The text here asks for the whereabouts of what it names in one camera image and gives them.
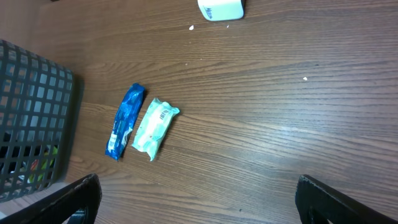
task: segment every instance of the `wooden table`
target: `wooden table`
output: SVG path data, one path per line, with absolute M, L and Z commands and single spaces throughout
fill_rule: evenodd
M 65 0 L 30 50 L 85 82 L 67 180 L 100 176 L 98 223 L 300 223 L 300 174 L 398 219 L 397 21 L 388 0 L 250 0 L 225 22 L 192 0 Z M 138 124 L 154 97 L 181 110 L 154 162 L 135 130 L 104 155 L 135 82 Z

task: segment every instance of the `gray plastic basket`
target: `gray plastic basket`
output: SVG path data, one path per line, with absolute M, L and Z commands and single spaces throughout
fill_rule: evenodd
M 0 40 L 0 202 L 49 187 L 70 150 L 72 72 Z

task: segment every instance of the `white container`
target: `white container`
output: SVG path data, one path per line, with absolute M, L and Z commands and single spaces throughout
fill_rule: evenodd
M 244 15 L 244 0 L 198 0 L 198 5 L 209 21 L 240 19 Z

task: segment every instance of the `plastic wrapper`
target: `plastic wrapper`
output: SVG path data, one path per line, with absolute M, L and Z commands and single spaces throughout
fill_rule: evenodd
M 167 128 L 179 112 L 178 108 L 171 107 L 168 102 L 162 103 L 155 98 L 142 119 L 132 146 L 140 152 L 148 153 L 153 161 Z
M 106 143 L 105 155 L 116 160 L 119 159 L 137 120 L 144 98 L 144 90 L 143 86 L 135 83 L 124 96 L 114 118 L 111 137 Z

